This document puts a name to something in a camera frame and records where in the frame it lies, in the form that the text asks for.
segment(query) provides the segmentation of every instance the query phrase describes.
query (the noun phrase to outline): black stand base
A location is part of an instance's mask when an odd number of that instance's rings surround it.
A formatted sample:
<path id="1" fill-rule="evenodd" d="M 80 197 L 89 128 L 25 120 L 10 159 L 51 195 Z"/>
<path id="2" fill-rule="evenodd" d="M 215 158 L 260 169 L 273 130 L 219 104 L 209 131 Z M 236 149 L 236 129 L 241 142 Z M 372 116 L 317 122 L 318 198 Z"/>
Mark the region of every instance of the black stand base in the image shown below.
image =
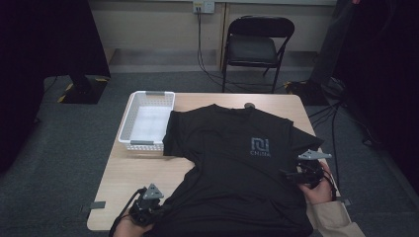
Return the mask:
<path id="1" fill-rule="evenodd" d="M 108 80 L 89 79 L 89 83 L 92 88 L 88 92 L 80 92 L 73 84 L 70 84 L 58 102 L 62 104 L 98 104 Z"/>
<path id="2" fill-rule="evenodd" d="M 297 95 L 305 106 L 329 106 L 323 95 L 321 85 L 310 80 L 303 82 L 286 82 L 288 94 Z"/>

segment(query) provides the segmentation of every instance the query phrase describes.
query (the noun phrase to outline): person's arm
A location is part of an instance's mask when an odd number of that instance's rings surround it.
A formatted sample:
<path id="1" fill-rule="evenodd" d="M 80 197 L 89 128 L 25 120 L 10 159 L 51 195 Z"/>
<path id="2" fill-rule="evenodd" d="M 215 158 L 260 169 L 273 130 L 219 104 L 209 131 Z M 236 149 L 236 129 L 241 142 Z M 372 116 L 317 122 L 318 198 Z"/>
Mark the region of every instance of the person's arm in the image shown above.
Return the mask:
<path id="1" fill-rule="evenodd" d="M 121 219 L 117 229 L 115 230 L 114 237 L 141 237 L 152 227 L 153 225 L 142 227 L 133 223 L 127 210 L 125 216 Z"/>
<path id="2" fill-rule="evenodd" d="M 331 179 L 329 167 L 322 162 L 320 164 L 325 171 L 325 177 Z M 305 185 L 298 186 L 312 205 L 317 228 L 324 237 L 365 236 L 358 224 L 351 221 L 343 203 L 332 201 L 332 187 L 326 179 L 314 189 Z"/>

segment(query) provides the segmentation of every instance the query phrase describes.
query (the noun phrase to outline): t-shirt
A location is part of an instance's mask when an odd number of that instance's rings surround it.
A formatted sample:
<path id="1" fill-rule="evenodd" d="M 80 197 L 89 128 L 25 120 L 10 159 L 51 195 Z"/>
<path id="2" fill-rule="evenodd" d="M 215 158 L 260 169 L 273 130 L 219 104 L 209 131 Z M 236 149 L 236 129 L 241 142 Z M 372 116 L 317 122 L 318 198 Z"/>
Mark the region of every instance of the t-shirt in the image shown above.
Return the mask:
<path id="1" fill-rule="evenodd" d="M 164 155 L 195 163 L 164 204 L 172 209 L 152 236 L 307 236 L 302 192 L 280 170 L 322 140 L 252 107 L 217 105 L 172 112 Z"/>

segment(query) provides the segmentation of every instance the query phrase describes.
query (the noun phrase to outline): wall outlet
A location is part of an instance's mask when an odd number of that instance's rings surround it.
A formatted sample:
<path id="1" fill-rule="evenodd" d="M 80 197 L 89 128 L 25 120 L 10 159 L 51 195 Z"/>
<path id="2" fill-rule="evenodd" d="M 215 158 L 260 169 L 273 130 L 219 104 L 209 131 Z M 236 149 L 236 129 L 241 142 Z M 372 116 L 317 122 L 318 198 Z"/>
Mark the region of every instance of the wall outlet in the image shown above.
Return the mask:
<path id="1" fill-rule="evenodd" d="M 192 3 L 192 12 L 197 14 L 199 10 L 201 13 L 213 14 L 215 11 L 215 3 L 213 1 L 194 1 Z"/>

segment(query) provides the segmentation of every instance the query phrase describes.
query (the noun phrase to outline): table top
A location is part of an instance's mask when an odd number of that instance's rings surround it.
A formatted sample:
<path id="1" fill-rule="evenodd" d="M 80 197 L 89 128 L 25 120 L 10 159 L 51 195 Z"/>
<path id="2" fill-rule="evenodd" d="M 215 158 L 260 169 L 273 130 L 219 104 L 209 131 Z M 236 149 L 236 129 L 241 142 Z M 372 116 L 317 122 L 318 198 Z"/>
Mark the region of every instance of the table top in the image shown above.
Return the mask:
<path id="1" fill-rule="evenodd" d="M 302 102 L 295 95 L 176 93 L 174 111 L 186 112 L 212 104 L 242 109 L 246 103 L 254 104 L 258 110 L 290 119 L 295 127 L 314 135 Z M 148 188 L 151 183 L 165 198 L 171 196 L 194 166 L 185 158 L 162 156 L 161 151 L 127 150 L 118 142 L 118 134 L 95 198 L 95 201 L 105 201 L 105 208 L 92 209 L 87 221 L 88 228 L 93 231 L 109 230 L 135 191 Z"/>

